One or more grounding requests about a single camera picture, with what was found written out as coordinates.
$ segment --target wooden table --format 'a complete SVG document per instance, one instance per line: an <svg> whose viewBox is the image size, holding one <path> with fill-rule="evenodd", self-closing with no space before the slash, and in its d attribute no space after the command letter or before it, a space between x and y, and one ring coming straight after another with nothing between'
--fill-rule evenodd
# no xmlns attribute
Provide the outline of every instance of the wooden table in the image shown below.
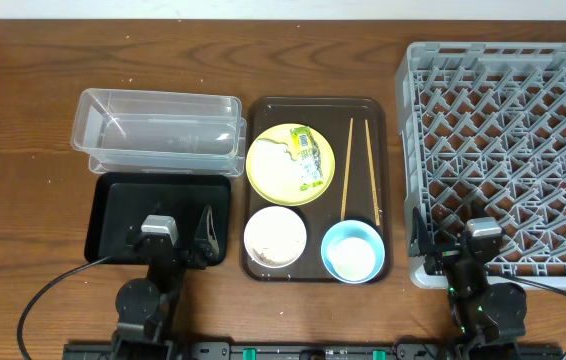
<svg viewBox="0 0 566 360"><path fill-rule="evenodd" d="M414 41L566 42L566 22L0 21L0 359L19 356L30 298L84 263L97 176L70 146L79 94L123 88L238 96L365 96L387 115L394 269L372 286L263 284L239 268L243 188L233 182L225 262L188 273L177 328L236 342L393 342L455 334L443 290L412 285L393 76ZM108 340L121 285L141 267L101 266L36 304L25 329L35 359L69 340ZM566 348L566 299L528 293L528 342Z"/></svg>

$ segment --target clear plastic container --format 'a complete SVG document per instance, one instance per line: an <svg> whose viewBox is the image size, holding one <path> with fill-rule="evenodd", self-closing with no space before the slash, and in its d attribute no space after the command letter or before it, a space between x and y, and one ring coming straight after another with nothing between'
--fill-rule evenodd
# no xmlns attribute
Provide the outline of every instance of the clear plastic container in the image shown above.
<svg viewBox="0 0 566 360"><path fill-rule="evenodd" d="M246 122L230 96L87 89L72 147L91 155L90 169L239 176Z"/></svg>

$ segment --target black tray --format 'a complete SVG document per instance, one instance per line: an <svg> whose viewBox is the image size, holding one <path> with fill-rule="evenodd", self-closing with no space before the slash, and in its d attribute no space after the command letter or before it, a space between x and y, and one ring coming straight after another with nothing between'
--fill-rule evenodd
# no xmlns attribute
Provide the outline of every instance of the black tray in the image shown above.
<svg viewBox="0 0 566 360"><path fill-rule="evenodd" d="M230 207L230 181L224 176L107 173L96 182L92 215L85 240L85 260L108 255L112 264L140 264L132 253L122 252L130 227L139 228L160 208L176 220L179 237L193 237L203 208L212 206L219 244L217 265L225 258Z"/></svg>
<svg viewBox="0 0 566 360"><path fill-rule="evenodd" d="M387 206L389 184L387 171L387 145L385 116L374 100L365 98L289 98L267 97L251 108L249 144L263 131L285 123L308 125L320 132L332 146L336 167L328 189L316 200L292 207L305 222L308 239L303 255L293 264L280 269L263 267L253 261L242 246L241 268L257 281L279 282L338 282L325 269L321 260L323 235L340 221L345 158L350 118L354 119L350 177L348 184L346 220L361 220L376 228L385 244L385 263L377 276L369 283L386 277L392 267L392 242L390 238L390 213ZM370 127L372 154L380 210L381 225L374 224L374 207L370 186L370 170L367 158L365 119ZM246 181L245 224L252 215L274 204L263 199Z"/></svg>

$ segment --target tray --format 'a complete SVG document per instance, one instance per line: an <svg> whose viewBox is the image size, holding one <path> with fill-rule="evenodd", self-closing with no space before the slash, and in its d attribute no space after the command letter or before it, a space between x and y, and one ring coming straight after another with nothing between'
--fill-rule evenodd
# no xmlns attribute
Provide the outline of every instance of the tray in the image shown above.
<svg viewBox="0 0 566 360"><path fill-rule="evenodd" d="M212 207L219 258L225 258L230 206L230 181L220 175L167 175L106 173L96 182L92 215L85 240L85 260L92 262L115 255L108 263L140 264L132 253L121 252L130 227L139 228L145 218L160 215L176 220L179 238L194 236L203 208Z"/></svg>
<svg viewBox="0 0 566 360"><path fill-rule="evenodd" d="M241 268L248 277L257 281L271 282L338 282L323 265L321 242L327 230L340 220L350 118L354 119L354 127L345 218L365 221L374 226L374 208L365 137L365 119L367 119L370 127L381 220L381 225L376 229L381 234L385 245L383 268L369 283L378 282L390 273L392 246L390 214L386 199L389 194L386 191L389 181L385 115L379 104L364 98L267 97L258 101L251 108L248 144L251 144L260 133L275 125L284 123L308 125L321 133L331 144L336 159L336 171L330 186L319 198L308 204L290 208L301 216L308 230L305 250L296 262L281 269L263 267L252 261L241 241ZM246 186L245 224L258 210L274 205L257 194L247 181Z"/></svg>
<svg viewBox="0 0 566 360"><path fill-rule="evenodd" d="M417 207L432 236L459 231L475 200L506 232L492 270L566 288L566 44L414 43L396 96L406 228ZM447 286L423 261L412 281Z"/></svg>

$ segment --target bowl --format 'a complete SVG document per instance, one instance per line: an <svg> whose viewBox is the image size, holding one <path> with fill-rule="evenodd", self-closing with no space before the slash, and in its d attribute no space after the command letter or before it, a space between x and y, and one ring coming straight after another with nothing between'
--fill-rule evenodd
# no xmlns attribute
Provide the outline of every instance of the bowl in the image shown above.
<svg viewBox="0 0 566 360"><path fill-rule="evenodd" d="M351 252L353 248L357 247L360 250L358 253L364 257L368 255L368 249L371 249L370 256L374 259L374 265L369 266L367 263L361 263L361 267L369 266L371 268L369 274L358 279L347 279L335 269L335 265L339 267L339 263L335 262L338 261L335 257L344 251ZM357 220L341 221L332 226L323 236L321 259L327 271L339 281L360 284L370 281L381 271L385 261L385 246L381 236L370 225Z"/></svg>
<svg viewBox="0 0 566 360"><path fill-rule="evenodd" d="M295 262L305 249L307 230L292 210L270 206L257 211L245 225L243 243L257 264L277 269Z"/></svg>

